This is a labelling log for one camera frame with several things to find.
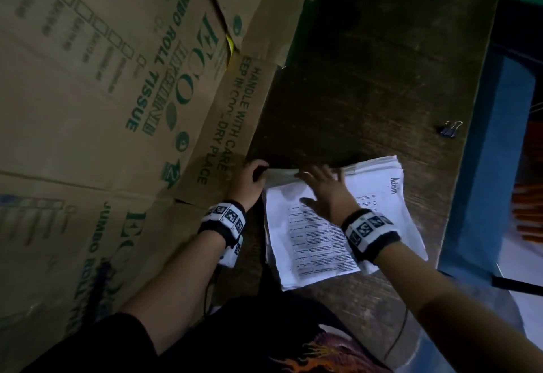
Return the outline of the person's left hand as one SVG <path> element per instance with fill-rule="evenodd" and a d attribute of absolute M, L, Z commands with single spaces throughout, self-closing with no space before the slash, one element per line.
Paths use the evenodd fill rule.
<path fill-rule="evenodd" d="M 237 202 L 243 207 L 245 212 L 248 212 L 260 198 L 267 181 L 267 174 L 265 182 L 250 183 L 243 178 L 243 166 L 234 175 L 234 178 L 232 179 L 230 187 L 227 191 L 226 198 L 227 200 Z"/>

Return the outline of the black shirt with dragon print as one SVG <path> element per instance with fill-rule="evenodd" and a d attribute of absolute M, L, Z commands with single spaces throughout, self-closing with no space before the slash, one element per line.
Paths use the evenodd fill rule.
<path fill-rule="evenodd" d="M 390 373 L 322 303 L 291 293 L 242 296 L 158 355 L 118 313 L 59 342 L 21 373 Z"/>

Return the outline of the person's left forearm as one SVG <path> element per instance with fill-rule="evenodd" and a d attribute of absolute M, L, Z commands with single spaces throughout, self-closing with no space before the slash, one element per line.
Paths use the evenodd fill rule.
<path fill-rule="evenodd" d="M 222 235 L 203 231 L 121 308 L 143 325 L 158 355 L 191 327 L 225 248 Z"/>

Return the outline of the black marker wristband tracker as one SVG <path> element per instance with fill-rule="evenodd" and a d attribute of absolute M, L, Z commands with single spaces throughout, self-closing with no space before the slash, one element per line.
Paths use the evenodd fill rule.
<path fill-rule="evenodd" d="M 357 262 L 374 264 L 385 247 L 401 241 L 398 229 L 391 220 L 364 208 L 348 215 L 340 228 Z"/>
<path fill-rule="evenodd" d="M 226 268 L 234 268 L 243 244 L 243 231 L 247 224 L 245 208 L 235 200 L 224 200 L 212 205 L 201 220 L 198 234 L 214 231 L 225 240 L 226 248 L 218 264 Z"/>

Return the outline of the stack of printed white papers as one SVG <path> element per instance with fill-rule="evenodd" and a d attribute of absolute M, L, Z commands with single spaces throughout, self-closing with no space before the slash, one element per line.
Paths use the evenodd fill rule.
<path fill-rule="evenodd" d="M 402 242 L 427 261 L 423 238 L 404 201 L 404 170 L 397 156 L 351 164 L 342 170 L 357 204 L 385 215 L 397 227 Z M 269 169 L 263 192 L 267 263 L 277 270 L 281 289 L 297 289 L 349 273 L 377 272 L 375 265 L 356 261 L 340 227 L 300 203 L 300 198 L 314 198 L 314 194 L 295 173 L 297 170 Z"/>

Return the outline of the large flattened printed cardboard box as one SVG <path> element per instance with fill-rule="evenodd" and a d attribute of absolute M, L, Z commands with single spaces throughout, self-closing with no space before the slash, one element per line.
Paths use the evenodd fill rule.
<path fill-rule="evenodd" d="M 213 0 L 0 0 L 0 373 L 195 234 L 276 69 L 234 50 Z"/>

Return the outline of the person's right hand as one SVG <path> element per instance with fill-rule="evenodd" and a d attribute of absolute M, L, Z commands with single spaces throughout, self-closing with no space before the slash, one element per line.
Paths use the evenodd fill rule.
<path fill-rule="evenodd" d="M 303 181 L 312 190 L 314 200 L 326 203 L 326 216 L 320 216 L 340 227 L 348 215 L 360 208 L 347 189 L 341 169 L 328 165 L 310 165 L 300 169 L 295 178 Z"/>

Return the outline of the black binder clip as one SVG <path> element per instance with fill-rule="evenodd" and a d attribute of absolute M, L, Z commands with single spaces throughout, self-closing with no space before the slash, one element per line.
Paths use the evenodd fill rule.
<path fill-rule="evenodd" d="M 457 130 L 463 125 L 463 121 L 446 121 L 437 128 L 437 133 L 441 137 L 454 138 Z"/>

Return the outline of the orange striped object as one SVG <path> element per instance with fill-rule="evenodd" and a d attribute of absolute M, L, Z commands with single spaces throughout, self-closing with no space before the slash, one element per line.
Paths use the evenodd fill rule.
<path fill-rule="evenodd" d="M 543 248 L 543 121 L 527 123 L 511 203 L 520 238 Z"/>

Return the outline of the person's right forearm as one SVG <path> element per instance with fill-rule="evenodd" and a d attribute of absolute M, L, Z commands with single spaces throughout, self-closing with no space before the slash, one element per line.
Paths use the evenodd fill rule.
<path fill-rule="evenodd" d="M 402 242 L 374 260 L 457 373 L 543 373 L 543 351 Z"/>

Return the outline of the blue bench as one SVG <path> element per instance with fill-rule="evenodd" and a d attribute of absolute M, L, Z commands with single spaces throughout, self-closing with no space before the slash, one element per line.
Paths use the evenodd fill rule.
<path fill-rule="evenodd" d="M 536 76 L 490 47 L 480 74 L 438 270 L 487 287 L 498 276 L 503 237 Z"/>

